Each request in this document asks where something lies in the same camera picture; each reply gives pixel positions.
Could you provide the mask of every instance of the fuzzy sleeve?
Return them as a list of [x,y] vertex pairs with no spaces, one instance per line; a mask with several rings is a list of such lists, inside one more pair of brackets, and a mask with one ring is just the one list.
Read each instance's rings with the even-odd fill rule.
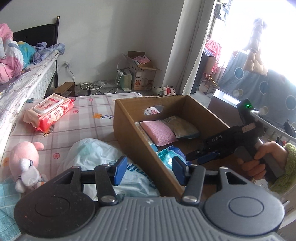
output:
[[288,191],[296,178],[296,147],[287,143],[284,148],[289,153],[285,174],[280,176],[270,188],[271,191],[279,194]]

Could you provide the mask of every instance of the small wooden stool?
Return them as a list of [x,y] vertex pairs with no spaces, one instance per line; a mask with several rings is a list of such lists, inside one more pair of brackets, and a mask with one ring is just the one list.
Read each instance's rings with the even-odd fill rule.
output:
[[67,97],[75,97],[75,83],[74,82],[65,82],[58,88],[56,88],[53,93],[56,93],[58,95],[63,95],[66,91],[71,91],[69,96]]

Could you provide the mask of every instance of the human hand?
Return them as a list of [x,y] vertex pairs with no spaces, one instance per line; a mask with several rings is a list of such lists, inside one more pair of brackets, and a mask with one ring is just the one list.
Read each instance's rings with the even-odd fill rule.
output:
[[276,142],[267,142],[262,144],[255,154],[254,160],[244,162],[241,158],[238,158],[237,162],[241,165],[242,170],[247,171],[247,174],[250,177],[253,177],[255,180],[260,180],[264,177],[266,170],[265,164],[260,164],[259,159],[264,157],[267,153],[270,153],[275,158],[280,168],[283,170],[285,169],[289,153],[285,148]]

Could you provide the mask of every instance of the metal screw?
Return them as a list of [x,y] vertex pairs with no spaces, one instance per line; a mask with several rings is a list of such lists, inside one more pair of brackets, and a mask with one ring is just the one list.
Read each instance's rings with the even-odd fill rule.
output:
[[197,198],[195,196],[184,196],[182,197],[184,202],[197,202]]
[[106,196],[101,197],[101,200],[105,203],[111,203],[111,202],[115,202],[116,198],[111,195],[106,195]]

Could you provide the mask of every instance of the gray device base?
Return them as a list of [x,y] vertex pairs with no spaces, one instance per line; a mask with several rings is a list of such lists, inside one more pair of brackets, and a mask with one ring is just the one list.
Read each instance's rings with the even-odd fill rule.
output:
[[37,240],[283,241],[275,232],[259,237],[238,237],[223,232],[209,223],[198,208],[183,206],[174,197],[125,197],[121,203],[115,206],[102,207],[83,229],[72,235],[45,239],[24,234],[18,238],[18,241]]

